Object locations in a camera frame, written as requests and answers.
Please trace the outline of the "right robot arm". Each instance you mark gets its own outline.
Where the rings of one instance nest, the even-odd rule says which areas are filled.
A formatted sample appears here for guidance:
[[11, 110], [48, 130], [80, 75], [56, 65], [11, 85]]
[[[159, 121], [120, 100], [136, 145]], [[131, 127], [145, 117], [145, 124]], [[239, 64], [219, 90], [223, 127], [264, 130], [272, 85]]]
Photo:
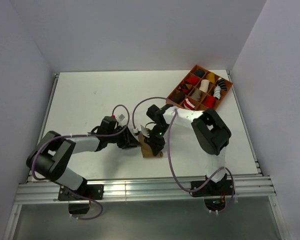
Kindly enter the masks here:
[[209, 108], [204, 111], [179, 108], [166, 104], [159, 108], [150, 106], [146, 115], [154, 122], [154, 127], [147, 130], [141, 127], [143, 142], [149, 146], [154, 157], [165, 146], [164, 134], [171, 131], [172, 125], [179, 125], [194, 131], [201, 149], [207, 154], [208, 168], [206, 180], [202, 186], [191, 189], [195, 193], [207, 189], [212, 195], [219, 194], [227, 184], [229, 172], [225, 167], [226, 147], [232, 133], [218, 113]]

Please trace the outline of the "red white striped sock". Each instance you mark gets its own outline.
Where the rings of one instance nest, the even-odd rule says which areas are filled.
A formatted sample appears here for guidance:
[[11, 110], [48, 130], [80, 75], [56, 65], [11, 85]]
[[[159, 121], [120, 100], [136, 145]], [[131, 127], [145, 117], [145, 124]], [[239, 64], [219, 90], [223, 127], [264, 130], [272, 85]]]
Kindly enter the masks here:
[[183, 107], [185, 109], [191, 110], [191, 111], [194, 111], [196, 109], [196, 106], [194, 105], [194, 103], [189, 98], [186, 98], [183, 101]]

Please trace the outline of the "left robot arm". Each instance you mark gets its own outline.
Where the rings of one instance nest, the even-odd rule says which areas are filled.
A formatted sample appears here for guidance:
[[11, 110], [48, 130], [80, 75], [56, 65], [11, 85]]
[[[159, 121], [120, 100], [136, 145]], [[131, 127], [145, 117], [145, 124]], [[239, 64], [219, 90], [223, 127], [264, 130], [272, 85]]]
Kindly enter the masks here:
[[105, 116], [87, 134], [70, 136], [49, 131], [28, 156], [26, 165], [44, 179], [68, 188], [72, 197], [81, 200], [88, 194], [87, 180], [68, 167], [70, 158], [77, 153], [99, 152], [108, 144], [116, 144], [122, 150], [140, 146], [128, 127], [114, 116]]

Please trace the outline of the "tan brown sock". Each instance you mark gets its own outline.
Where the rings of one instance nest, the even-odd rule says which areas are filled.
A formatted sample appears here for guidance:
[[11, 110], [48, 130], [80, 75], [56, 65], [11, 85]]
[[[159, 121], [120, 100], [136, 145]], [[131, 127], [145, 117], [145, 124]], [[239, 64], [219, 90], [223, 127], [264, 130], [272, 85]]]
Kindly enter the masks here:
[[145, 143], [145, 137], [143, 136], [142, 133], [140, 133], [138, 135], [138, 141], [140, 143], [140, 149], [141, 149], [141, 154], [142, 154], [142, 157], [145, 158], [145, 159], [154, 159], [154, 158], [162, 158], [163, 157], [163, 152], [160, 151], [157, 155], [154, 155], [153, 152], [152, 152], [152, 149], [151, 147]]

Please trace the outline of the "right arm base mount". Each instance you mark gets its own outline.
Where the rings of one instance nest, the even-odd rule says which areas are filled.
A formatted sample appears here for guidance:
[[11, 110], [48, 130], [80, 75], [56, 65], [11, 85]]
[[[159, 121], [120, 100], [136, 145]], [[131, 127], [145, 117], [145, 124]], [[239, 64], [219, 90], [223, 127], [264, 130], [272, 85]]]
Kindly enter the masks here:
[[225, 173], [221, 181], [214, 182], [210, 180], [202, 189], [190, 193], [190, 195], [194, 198], [208, 197], [208, 199], [204, 199], [205, 207], [210, 213], [217, 215], [226, 208], [226, 197], [233, 200], [235, 193], [234, 183], [231, 179], [228, 179], [228, 175]]

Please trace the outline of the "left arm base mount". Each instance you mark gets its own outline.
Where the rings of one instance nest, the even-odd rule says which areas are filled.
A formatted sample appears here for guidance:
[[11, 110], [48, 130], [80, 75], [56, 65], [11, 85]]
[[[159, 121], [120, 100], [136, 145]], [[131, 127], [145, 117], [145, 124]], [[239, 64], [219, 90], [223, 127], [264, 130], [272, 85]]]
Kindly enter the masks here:
[[[57, 200], [59, 202], [68, 202], [68, 212], [71, 217], [78, 220], [92, 220], [101, 216], [103, 206], [98, 200], [103, 199], [103, 184], [87, 184], [78, 190], [71, 190], [65, 186], [59, 188]], [[92, 205], [99, 206], [99, 212], [94, 216], [86, 216]]]

